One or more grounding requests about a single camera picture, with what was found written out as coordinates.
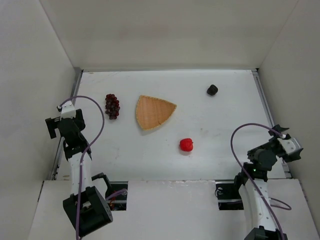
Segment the dark red grape bunch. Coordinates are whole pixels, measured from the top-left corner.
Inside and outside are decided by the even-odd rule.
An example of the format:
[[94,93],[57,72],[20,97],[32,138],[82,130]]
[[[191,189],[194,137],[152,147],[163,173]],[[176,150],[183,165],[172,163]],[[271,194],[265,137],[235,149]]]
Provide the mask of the dark red grape bunch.
[[120,102],[118,98],[109,93],[105,96],[105,114],[108,116],[109,120],[116,120],[119,116]]

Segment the dark fake fruit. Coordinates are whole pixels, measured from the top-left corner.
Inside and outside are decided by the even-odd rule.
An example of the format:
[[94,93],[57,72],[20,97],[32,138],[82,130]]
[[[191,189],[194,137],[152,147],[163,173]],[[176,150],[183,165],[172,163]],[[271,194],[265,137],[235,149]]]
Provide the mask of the dark fake fruit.
[[219,91],[218,87],[216,85],[212,84],[212,85],[209,86],[209,88],[207,89],[206,93],[209,96],[213,97],[218,93],[218,91]]

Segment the red fake apple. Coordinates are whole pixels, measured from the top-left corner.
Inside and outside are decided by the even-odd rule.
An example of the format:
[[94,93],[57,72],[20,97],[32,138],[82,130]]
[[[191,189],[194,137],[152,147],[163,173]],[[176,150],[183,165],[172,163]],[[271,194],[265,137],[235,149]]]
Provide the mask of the red fake apple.
[[179,148],[184,152],[191,152],[194,149],[194,142],[191,138],[184,138],[179,142]]

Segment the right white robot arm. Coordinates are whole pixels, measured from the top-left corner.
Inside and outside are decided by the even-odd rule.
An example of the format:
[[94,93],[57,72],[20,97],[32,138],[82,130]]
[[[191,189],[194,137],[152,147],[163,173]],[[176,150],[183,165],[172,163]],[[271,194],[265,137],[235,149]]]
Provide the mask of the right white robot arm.
[[268,129],[271,139],[247,152],[249,162],[240,164],[241,171],[234,178],[246,219],[247,240],[286,240],[280,221],[273,211],[268,193],[268,172],[279,158],[286,163],[301,159],[303,147],[296,138],[286,134],[285,127]]

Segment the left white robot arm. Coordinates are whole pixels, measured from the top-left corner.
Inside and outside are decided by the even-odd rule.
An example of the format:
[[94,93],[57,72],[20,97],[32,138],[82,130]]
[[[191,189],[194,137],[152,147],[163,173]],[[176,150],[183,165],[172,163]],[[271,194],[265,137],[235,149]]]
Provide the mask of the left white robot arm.
[[71,191],[62,206],[75,229],[76,239],[80,240],[113,222],[106,195],[100,193],[94,181],[103,179],[107,188],[111,184],[104,173],[91,173],[92,151],[82,134],[86,127],[82,110],[64,104],[59,111],[59,117],[47,118],[45,122],[50,138],[56,138],[56,133],[63,138],[63,152],[71,171]]

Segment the woven triangular fruit basket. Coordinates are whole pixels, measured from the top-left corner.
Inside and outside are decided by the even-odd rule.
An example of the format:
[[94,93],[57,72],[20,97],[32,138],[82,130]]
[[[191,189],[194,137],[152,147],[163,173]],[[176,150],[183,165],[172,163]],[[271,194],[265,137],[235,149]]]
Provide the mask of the woven triangular fruit basket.
[[175,112],[177,105],[157,97],[140,95],[135,116],[143,131],[153,130],[163,125]]

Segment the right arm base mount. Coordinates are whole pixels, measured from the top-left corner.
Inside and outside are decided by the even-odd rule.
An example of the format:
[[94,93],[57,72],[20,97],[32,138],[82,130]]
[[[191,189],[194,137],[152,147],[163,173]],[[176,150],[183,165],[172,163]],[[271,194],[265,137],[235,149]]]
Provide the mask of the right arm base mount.
[[216,181],[214,195],[218,200],[220,211],[241,211],[244,209],[240,194],[231,181]]

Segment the left aluminium table rail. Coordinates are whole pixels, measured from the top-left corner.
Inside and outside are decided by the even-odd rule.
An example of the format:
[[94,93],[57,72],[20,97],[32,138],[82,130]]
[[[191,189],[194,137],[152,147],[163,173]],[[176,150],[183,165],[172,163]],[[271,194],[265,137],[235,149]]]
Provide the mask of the left aluminium table rail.
[[71,89],[70,97],[57,106],[60,116],[46,119],[48,132],[51,139],[59,134],[59,141],[53,165],[49,170],[48,180],[55,180],[59,171],[62,156],[71,157],[84,149],[85,138],[80,133],[85,127],[82,110],[76,109],[74,102],[79,90],[83,70],[75,67],[75,78]]

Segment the aluminium table rail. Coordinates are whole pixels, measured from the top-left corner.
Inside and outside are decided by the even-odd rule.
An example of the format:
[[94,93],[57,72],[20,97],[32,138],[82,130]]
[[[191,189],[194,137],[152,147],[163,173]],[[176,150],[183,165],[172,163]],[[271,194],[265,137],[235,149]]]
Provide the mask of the aluminium table rail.
[[59,171],[62,156],[71,157],[84,149],[85,138],[80,133],[85,127],[82,110],[76,109],[74,102],[79,90],[83,70],[75,67],[75,78],[71,89],[70,97],[57,106],[60,116],[46,119],[48,132],[51,139],[59,134],[59,141],[53,165],[49,170],[48,180],[55,180]]
[[[268,126],[273,127],[275,125],[275,122],[274,122],[273,116],[271,114],[271,110],[269,108],[268,101],[267,101],[266,95],[264,93],[262,84],[261,84],[261,80],[260,80],[260,76],[259,76],[259,69],[256,68],[256,69],[252,70],[251,72],[252,72],[252,76],[254,78],[260,99],[262,101],[263,109],[265,111],[267,121],[268,121]],[[288,164],[282,158],[279,158],[278,161],[281,162],[283,172],[285,174],[285,178],[291,179],[292,174],[290,172]]]

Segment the right aluminium table rail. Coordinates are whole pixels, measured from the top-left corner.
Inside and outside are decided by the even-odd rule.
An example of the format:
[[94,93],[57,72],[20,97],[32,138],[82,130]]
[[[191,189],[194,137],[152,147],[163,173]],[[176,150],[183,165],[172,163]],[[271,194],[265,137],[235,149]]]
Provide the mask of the right aluminium table rail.
[[[260,99],[262,101],[263,109],[265,111],[267,121],[268,121],[268,126],[273,127],[275,125],[275,122],[274,122],[273,116],[271,114],[271,110],[269,108],[268,101],[267,101],[266,95],[264,93],[262,84],[261,84],[261,80],[260,80],[260,76],[259,76],[259,69],[256,68],[256,69],[252,70],[251,72],[252,72],[252,76],[254,78]],[[281,162],[283,172],[285,174],[285,178],[291,179],[292,174],[290,172],[288,164],[282,158],[279,158],[278,161]]]

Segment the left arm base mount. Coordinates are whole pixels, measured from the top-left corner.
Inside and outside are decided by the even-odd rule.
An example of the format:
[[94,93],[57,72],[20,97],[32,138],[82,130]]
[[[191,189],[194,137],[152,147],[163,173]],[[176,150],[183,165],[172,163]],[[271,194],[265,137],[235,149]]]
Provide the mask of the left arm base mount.
[[128,186],[127,181],[114,181],[110,183],[111,188],[107,190],[106,197],[122,191],[116,196],[113,196],[107,200],[111,211],[126,211],[127,210],[127,198],[128,198]]

